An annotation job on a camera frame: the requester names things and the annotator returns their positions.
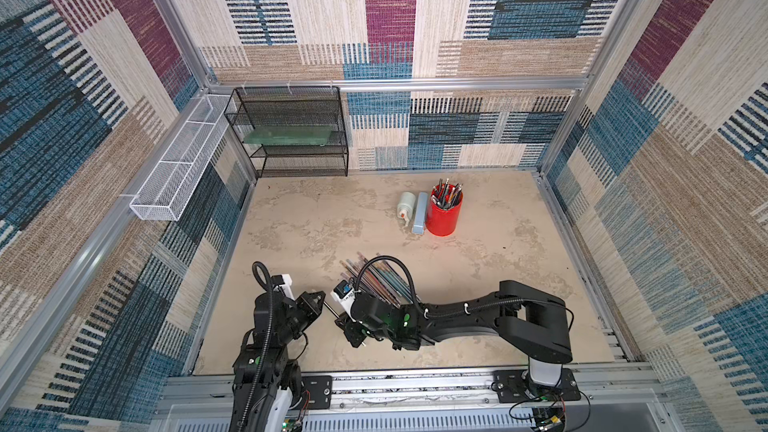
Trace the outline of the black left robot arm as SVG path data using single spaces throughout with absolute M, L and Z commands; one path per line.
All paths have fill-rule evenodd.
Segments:
M 325 293 L 292 295 L 288 279 L 272 276 L 260 261 L 252 274 L 264 292 L 254 302 L 254 326 L 233 363 L 231 431 L 281 431 L 286 415 L 302 402 L 301 369 L 289 357 L 291 342 L 321 315 Z

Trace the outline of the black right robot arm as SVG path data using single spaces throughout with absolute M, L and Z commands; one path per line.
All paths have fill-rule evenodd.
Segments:
M 404 303 L 395 305 L 364 287 L 378 266 L 400 268 Z M 400 259 L 379 255 L 339 282 L 332 297 L 344 310 L 339 327 L 354 347 L 367 337 L 387 340 L 395 350 L 418 351 L 449 339 L 498 336 L 526 354 L 522 380 L 531 392 L 561 388 L 564 366 L 573 360 L 573 312 L 562 299 L 518 281 L 501 281 L 497 291 L 476 299 L 430 304 L 420 299 Z

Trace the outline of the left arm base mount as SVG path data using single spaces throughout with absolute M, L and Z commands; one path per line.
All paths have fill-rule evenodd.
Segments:
M 292 410 L 328 410 L 331 407 L 332 392 L 331 375 L 304 375 L 300 381 L 299 401 Z

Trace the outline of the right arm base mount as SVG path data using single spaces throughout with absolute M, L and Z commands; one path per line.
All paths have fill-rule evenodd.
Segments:
M 527 369 L 498 370 L 493 373 L 491 390 L 501 403 L 525 401 L 579 401 L 581 392 L 571 369 L 561 368 L 553 385 L 535 383 Z

